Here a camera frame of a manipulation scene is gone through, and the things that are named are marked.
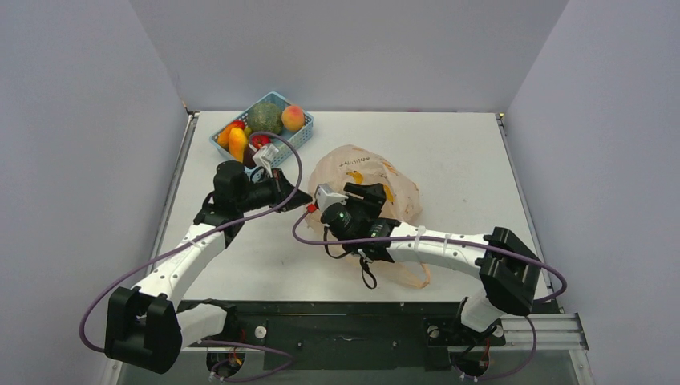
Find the small orange fake fruit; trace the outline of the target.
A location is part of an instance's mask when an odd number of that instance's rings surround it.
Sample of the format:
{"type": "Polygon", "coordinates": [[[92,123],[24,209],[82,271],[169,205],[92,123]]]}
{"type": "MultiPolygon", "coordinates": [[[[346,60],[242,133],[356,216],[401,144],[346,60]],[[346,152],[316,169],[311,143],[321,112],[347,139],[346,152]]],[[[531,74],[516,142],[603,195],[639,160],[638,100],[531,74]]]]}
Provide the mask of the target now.
{"type": "Polygon", "coordinates": [[[234,160],[243,163],[246,148],[248,147],[248,136],[241,128],[232,128],[229,132],[228,140],[229,154],[234,160]]]}

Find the orange translucent plastic bag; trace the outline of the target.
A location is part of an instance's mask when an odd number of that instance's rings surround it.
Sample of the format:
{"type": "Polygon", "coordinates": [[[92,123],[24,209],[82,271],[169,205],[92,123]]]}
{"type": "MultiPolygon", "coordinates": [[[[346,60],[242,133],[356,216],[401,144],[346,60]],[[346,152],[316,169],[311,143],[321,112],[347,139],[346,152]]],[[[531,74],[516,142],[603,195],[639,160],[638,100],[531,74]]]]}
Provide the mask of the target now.
{"type": "MultiPolygon", "coordinates": [[[[412,222],[423,210],[420,189],[414,181],[383,156],[352,144],[335,148],[317,162],[310,174],[308,189],[314,193],[319,184],[328,184],[340,193],[347,182],[383,185],[387,201],[380,217],[412,222]]],[[[319,212],[312,213],[305,219],[307,227],[318,237],[322,235],[320,215],[319,212]]],[[[423,289],[431,283],[431,272],[427,265],[421,263],[420,267],[424,278],[414,274],[403,263],[377,261],[372,269],[381,278],[398,285],[423,289]]]]}

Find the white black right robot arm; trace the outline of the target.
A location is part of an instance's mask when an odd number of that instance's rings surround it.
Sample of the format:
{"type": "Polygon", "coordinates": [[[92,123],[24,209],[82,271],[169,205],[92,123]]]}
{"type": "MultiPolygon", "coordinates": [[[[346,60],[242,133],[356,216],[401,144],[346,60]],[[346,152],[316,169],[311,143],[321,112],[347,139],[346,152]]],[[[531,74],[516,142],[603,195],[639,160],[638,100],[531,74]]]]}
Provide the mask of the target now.
{"type": "Polygon", "coordinates": [[[417,262],[479,279],[481,290],[464,300],[452,321],[458,340],[475,341],[505,314],[531,314],[539,258],[510,229],[464,235],[383,217],[387,195],[381,184],[346,183],[342,193],[320,184],[314,196],[324,233],[341,242],[345,255],[358,256],[364,271],[376,261],[417,262]]]}

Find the fake peach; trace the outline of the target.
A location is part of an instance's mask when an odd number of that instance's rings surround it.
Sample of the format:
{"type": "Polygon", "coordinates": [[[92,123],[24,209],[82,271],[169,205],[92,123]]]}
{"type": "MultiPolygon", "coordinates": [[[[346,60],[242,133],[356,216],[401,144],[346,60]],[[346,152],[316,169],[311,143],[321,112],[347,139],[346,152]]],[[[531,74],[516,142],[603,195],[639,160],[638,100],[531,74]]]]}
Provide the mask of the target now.
{"type": "Polygon", "coordinates": [[[298,105],[289,105],[281,114],[283,127],[290,132],[300,131],[306,124],[305,113],[298,105]]]}

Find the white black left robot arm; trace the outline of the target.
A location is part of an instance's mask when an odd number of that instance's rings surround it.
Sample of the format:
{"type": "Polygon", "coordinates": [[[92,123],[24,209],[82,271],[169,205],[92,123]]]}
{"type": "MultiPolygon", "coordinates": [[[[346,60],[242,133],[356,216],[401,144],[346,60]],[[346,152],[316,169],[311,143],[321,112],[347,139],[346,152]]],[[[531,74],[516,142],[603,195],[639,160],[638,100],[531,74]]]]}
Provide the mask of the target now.
{"type": "Polygon", "coordinates": [[[234,342],[239,322],[229,317],[223,302],[206,300],[184,311],[178,310],[179,304],[209,262],[233,242],[246,213],[264,207],[284,213],[312,200],[279,168],[252,181],[243,164],[235,160],[219,164],[213,191],[179,244],[179,253],[166,258],[133,287],[118,287],[111,294],[104,354],[163,374],[185,347],[203,338],[211,337],[221,345],[234,342]]]}

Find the orange fake mango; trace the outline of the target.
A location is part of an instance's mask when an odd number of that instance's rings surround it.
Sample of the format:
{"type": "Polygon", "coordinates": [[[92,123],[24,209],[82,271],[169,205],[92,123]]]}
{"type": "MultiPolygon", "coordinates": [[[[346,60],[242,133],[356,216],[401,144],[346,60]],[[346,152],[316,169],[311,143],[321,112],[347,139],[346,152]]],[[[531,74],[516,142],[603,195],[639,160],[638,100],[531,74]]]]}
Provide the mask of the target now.
{"type": "Polygon", "coordinates": [[[222,131],[218,134],[216,142],[217,144],[225,149],[229,149],[229,135],[234,128],[245,128],[245,123],[242,120],[235,120],[232,123],[227,124],[222,131]]]}

